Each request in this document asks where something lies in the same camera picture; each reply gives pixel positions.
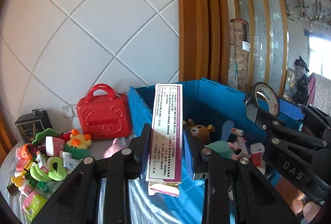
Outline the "person right hand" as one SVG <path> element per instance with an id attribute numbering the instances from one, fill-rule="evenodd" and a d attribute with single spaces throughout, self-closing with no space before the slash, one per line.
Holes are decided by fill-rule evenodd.
<path id="1" fill-rule="evenodd" d="M 297 196 L 293 198 L 293 201 L 290 202 L 290 205 L 295 214 L 303 213 L 305 220 L 310 223 L 321 210 L 321 205 L 312 201 L 304 203 L 304 198 L 305 194 L 301 191 L 298 191 Z"/>

